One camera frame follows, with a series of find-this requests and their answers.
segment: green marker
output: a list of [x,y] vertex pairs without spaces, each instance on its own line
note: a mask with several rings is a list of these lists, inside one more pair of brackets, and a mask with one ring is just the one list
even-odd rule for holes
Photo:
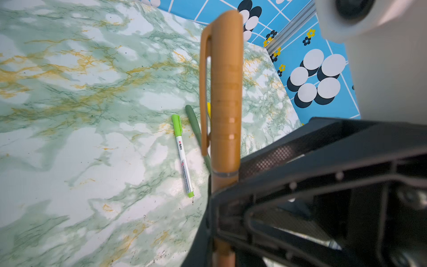
[[184,145],[182,144],[182,125],[181,118],[178,115],[172,115],[173,128],[175,130],[176,144],[178,145],[179,158],[181,159],[181,168],[184,174],[185,190],[188,197],[193,197],[193,186],[191,185],[190,172],[188,170],[187,158],[185,157]]
[[[194,110],[190,105],[186,105],[185,111],[187,112],[188,119],[190,120],[191,128],[196,135],[197,142],[199,143],[199,146],[202,147],[202,133],[200,131],[199,122],[194,114]],[[208,167],[208,171],[211,173],[211,158],[209,155],[206,155],[203,159],[205,159],[206,167]]]

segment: marble table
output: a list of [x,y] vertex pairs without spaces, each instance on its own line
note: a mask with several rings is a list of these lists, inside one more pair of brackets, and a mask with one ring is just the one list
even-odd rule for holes
[[[0,266],[181,264],[207,201],[201,32],[132,1],[0,3]],[[301,125],[266,51],[244,58],[242,156]]]

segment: marble tabletop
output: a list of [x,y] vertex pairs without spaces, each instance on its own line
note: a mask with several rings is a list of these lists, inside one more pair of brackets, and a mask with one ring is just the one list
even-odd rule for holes
[[[181,264],[207,201],[184,110],[201,32],[133,1],[0,2],[0,266]],[[301,125],[265,49],[244,51],[242,156]]]

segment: metal strip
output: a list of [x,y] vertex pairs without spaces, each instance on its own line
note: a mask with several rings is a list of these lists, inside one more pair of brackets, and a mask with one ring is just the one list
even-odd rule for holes
[[277,36],[267,45],[269,55],[273,54],[280,46],[296,34],[312,17],[316,15],[314,0],[311,0]]

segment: dark green pen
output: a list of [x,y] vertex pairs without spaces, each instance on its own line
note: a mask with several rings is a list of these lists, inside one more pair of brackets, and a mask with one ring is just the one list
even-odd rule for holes
[[[185,106],[185,111],[187,112],[188,120],[190,121],[191,128],[193,129],[194,134],[196,135],[197,142],[199,143],[200,148],[202,147],[202,133],[200,131],[199,122],[197,121],[196,114],[190,105]],[[205,159],[206,167],[208,167],[209,173],[211,173],[211,158],[209,155],[203,157]]]

